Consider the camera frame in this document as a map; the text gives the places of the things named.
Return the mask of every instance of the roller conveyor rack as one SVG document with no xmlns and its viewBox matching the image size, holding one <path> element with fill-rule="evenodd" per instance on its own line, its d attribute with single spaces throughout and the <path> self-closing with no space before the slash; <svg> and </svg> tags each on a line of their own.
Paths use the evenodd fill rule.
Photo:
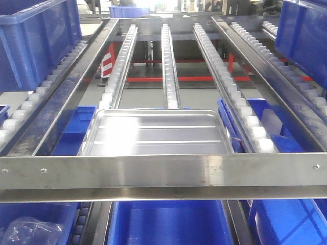
<svg viewBox="0 0 327 245">
<path fill-rule="evenodd" d="M 254 244 L 236 200 L 327 198 L 327 134 L 322 133 L 327 132 L 326 100 L 262 45 L 261 40 L 275 39 L 278 16 L 101 21 L 94 35 L 67 55 L 0 130 L 0 202 L 84 202 L 87 226 L 79 226 L 73 244 L 98 245 L 106 244 L 113 201 L 224 200 L 235 244 Z M 219 117 L 181 109 L 175 40 L 196 40 L 247 153 L 233 153 Z M 251 81 L 308 153 L 279 153 L 212 40 L 222 40 L 236 61 L 251 69 Z M 51 156 L 103 56 L 117 41 L 122 47 L 78 156 Z M 161 41 L 164 110 L 118 109 L 137 41 Z M 165 151 L 153 140 L 131 154 L 100 154 L 101 145 L 92 144 L 101 136 L 96 128 L 110 129 L 99 118 L 117 113 L 120 119 L 132 114 L 142 121 L 156 117 L 178 123 L 167 122 L 165 129 L 214 133 L 206 138 L 201 131 L 203 138 L 183 138 L 183 144 Z M 207 121 L 202 125 L 197 120 Z M 175 135 L 167 137 L 178 141 Z"/>
</svg>

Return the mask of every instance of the gray floor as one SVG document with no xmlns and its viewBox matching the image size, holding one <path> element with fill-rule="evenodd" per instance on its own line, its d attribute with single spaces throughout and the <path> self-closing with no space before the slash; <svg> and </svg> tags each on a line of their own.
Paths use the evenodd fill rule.
<svg viewBox="0 0 327 245">
<path fill-rule="evenodd" d="M 179 76 L 209 76 L 205 64 L 177 64 L 177 73 Z M 237 67 L 235 67 L 234 76 L 243 76 L 244 73 Z M 161 77 L 161 65 L 157 64 L 155 67 L 152 65 L 145 67 L 136 66 L 131 69 L 129 77 Z M 160 83 L 157 83 L 155 87 L 161 87 Z M 148 84 L 144 84 L 144 87 L 151 87 Z M 201 82 L 195 82 L 190 87 L 201 87 Z M 262 97 L 260 93 L 252 88 L 253 86 L 241 86 L 242 91 L 246 97 Z M 89 85 L 80 105 L 97 105 L 101 99 L 104 88 L 97 87 L 96 81 Z M 220 94 L 216 88 L 181 88 L 180 97 L 183 107 L 192 109 L 210 109 L 217 111 L 217 99 L 220 98 Z M 164 106 L 164 92 L 162 88 L 137 88 L 137 89 L 125 89 L 123 92 L 120 108 L 162 108 Z"/>
</svg>

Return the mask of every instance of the blue storage box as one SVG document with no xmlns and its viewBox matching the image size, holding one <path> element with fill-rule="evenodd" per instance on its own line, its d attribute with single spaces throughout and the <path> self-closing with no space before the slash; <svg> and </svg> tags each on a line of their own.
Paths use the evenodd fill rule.
<svg viewBox="0 0 327 245">
<path fill-rule="evenodd" d="M 2 0 L 0 91 L 35 90 L 80 39 L 76 0 Z"/>
<path fill-rule="evenodd" d="M 262 119 L 265 110 L 271 110 L 270 105 L 264 99 L 248 99 L 248 102 L 259 119 Z M 242 138 L 239 132 L 237 132 L 231 114 L 222 99 L 218 99 L 218 105 L 218 113 L 222 118 L 225 127 L 229 131 L 234 151 L 237 153 L 245 152 L 242 147 Z M 270 137 L 280 152 L 303 152 L 302 147 L 297 143 L 284 125 L 282 125 L 278 134 L 270 134 Z"/>
<path fill-rule="evenodd" d="M 95 110 L 96 106 L 77 107 L 52 153 L 53 156 L 77 155 Z"/>
<path fill-rule="evenodd" d="M 326 40 L 326 0 L 284 0 L 275 47 L 325 89 Z"/>
<path fill-rule="evenodd" d="M 220 201 L 116 202 L 108 245 L 232 245 Z"/>
<path fill-rule="evenodd" d="M 249 225 L 261 245 L 327 244 L 327 221 L 312 199 L 255 200 Z"/>
<path fill-rule="evenodd" d="M 144 15 L 149 15 L 149 8 L 138 7 L 110 7 L 111 18 L 139 18 Z"/>
<path fill-rule="evenodd" d="M 66 245 L 77 213 L 77 203 L 10 203 L 0 204 L 0 228 L 21 217 L 33 217 L 42 222 L 63 225 L 56 245 Z"/>
<path fill-rule="evenodd" d="M 265 109 L 270 109 L 263 99 L 248 101 L 259 118 Z M 218 104 L 231 137 L 239 137 L 222 99 Z M 280 152 L 303 152 L 285 127 L 281 135 L 271 135 Z M 241 144 L 234 149 L 244 152 Z M 327 245 L 326 200 L 253 200 L 242 204 L 249 213 L 248 222 L 257 245 Z"/>
</svg>

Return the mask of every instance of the blue bin rim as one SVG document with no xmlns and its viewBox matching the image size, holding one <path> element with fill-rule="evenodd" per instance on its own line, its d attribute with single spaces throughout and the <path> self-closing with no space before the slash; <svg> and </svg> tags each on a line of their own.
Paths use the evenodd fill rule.
<svg viewBox="0 0 327 245">
<path fill-rule="evenodd" d="M 67 0 L 47 0 L 11 15 L 0 15 L 0 25 L 14 25 Z"/>
<path fill-rule="evenodd" d="M 319 11 L 322 13 L 327 13 L 327 8 L 322 3 L 319 2 L 319 0 L 285 0 L 289 3 L 293 3 L 296 5 L 299 5 L 301 7 L 305 7 L 308 9 L 314 9 L 315 11 Z"/>
</svg>

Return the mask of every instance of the metal rack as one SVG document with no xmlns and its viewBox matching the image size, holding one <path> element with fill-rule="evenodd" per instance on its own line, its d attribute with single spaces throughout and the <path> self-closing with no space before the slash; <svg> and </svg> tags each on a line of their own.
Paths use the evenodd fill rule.
<svg viewBox="0 0 327 245">
<path fill-rule="evenodd" d="M 94 207 L 97 212 L 93 213 L 97 225 L 88 228 L 88 233 L 94 237 L 87 238 L 86 235 L 96 245 L 103 244 L 107 232 L 111 206 L 108 201 L 229 200 L 225 205 L 230 211 L 238 241 L 240 244 L 250 244 L 249 231 L 242 223 L 241 209 L 238 202 L 232 200 L 327 197 L 327 165 L 324 161 L 327 148 L 327 135 L 324 134 L 327 132 L 326 117 L 291 85 L 290 79 L 280 69 L 251 47 L 231 26 L 232 22 L 239 23 L 252 34 L 253 39 L 273 38 L 274 30 L 265 27 L 263 31 L 262 24 L 268 21 L 277 25 L 277 16 L 103 18 L 100 21 L 100 28 L 71 65 L 54 79 L 55 85 L 36 110 L 10 141 L 1 147 L 0 202 L 99 201 Z M 128 42 L 130 45 L 125 58 L 123 54 L 120 57 L 125 62 L 121 70 L 117 69 L 120 73 L 116 78 L 117 86 L 110 108 L 119 105 L 136 39 L 161 40 L 162 55 L 165 57 L 163 67 L 167 67 L 162 73 L 166 107 L 180 108 L 172 41 L 196 40 L 217 87 L 227 101 L 239 130 L 243 132 L 245 147 L 250 154 L 48 156 L 110 43 L 125 40 L 131 25 L 136 26 L 135 35 Z M 251 68 L 253 75 L 250 75 L 250 79 L 282 121 L 291 126 L 296 139 L 307 146 L 308 152 L 319 153 L 279 154 L 274 148 L 274 154 L 258 154 L 261 151 L 251 138 L 242 113 L 233 104 L 229 87 L 224 84 L 222 73 L 216 67 L 217 59 L 210 51 L 212 47 L 201 40 L 202 30 L 196 29 L 197 25 L 203 28 L 204 37 L 221 39 L 241 65 Z M 172 76 L 165 72 L 167 70 L 172 71 Z"/>
</svg>

